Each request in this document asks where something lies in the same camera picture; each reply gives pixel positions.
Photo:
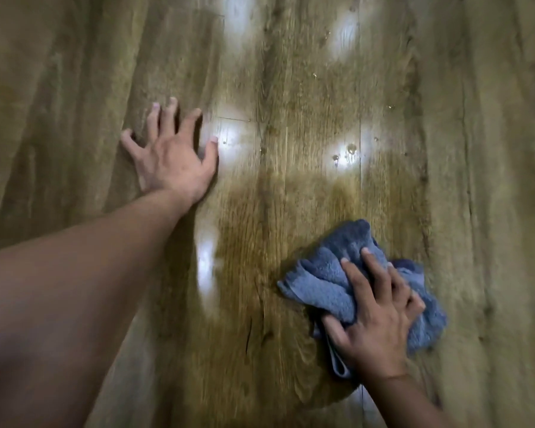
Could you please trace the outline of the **person's right hand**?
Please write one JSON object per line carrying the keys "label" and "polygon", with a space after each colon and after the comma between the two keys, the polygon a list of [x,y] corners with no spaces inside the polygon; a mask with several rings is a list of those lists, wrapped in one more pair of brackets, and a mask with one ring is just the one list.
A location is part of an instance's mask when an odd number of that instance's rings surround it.
{"label": "person's right hand", "polygon": [[341,266],[354,290],[356,321],[345,328],[351,340],[351,352],[340,353],[355,370],[362,383],[372,377],[406,374],[407,337],[411,325],[406,318],[406,304],[413,289],[391,263],[386,266],[392,280],[392,302],[377,302],[372,284],[349,260]]}

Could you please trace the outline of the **person's left hand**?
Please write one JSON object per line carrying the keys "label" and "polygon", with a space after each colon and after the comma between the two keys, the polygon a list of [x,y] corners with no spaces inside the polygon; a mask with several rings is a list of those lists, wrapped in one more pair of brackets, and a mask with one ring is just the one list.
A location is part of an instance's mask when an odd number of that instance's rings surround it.
{"label": "person's left hand", "polygon": [[201,177],[201,161],[194,141],[202,111],[188,113],[173,136],[160,136],[160,114],[165,107],[155,102],[146,119],[147,140],[143,146],[147,154],[135,165],[143,193],[166,191],[171,193],[180,209],[186,213],[207,193],[211,183]]}

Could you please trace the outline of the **blue terry towel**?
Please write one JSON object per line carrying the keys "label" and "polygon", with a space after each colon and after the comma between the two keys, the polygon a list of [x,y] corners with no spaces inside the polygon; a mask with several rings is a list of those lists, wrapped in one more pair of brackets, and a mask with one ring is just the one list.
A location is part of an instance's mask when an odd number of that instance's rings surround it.
{"label": "blue terry towel", "polygon": [[[281,293],[302,305],[326,311],[343,326],[352,325],[357,317],[357,304],[341,259],[349,259],[372,282],[361,259],[367,248],[383,266],[387,257],[372,236],[366,220],[347,221],[331,231],[307,259],[300,259],[277,286]],[[394,259],[392,265],[425,303],[425,310],[414,321],[407,338],[407,353],[431,347],[447,326],[447,315],[426,287],[424,268],[410,259]]]}

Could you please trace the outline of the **person's left forearm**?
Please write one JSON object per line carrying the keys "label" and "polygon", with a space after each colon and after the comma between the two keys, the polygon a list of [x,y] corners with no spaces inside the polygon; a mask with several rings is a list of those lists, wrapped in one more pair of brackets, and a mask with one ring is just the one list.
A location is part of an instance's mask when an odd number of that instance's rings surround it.
{"label": "person's left forearm", "polygon": [[0,250],[0,428],[83,427],[179,219],[163,189]]}

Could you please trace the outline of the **person's right forearm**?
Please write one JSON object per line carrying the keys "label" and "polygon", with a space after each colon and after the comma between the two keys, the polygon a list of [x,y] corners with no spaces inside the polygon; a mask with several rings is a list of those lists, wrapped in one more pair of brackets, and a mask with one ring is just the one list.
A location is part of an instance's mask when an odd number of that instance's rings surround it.
{"label": "person's right forearm", "polygon": [[364,382],[387,428],[454,428],[408,374]]}

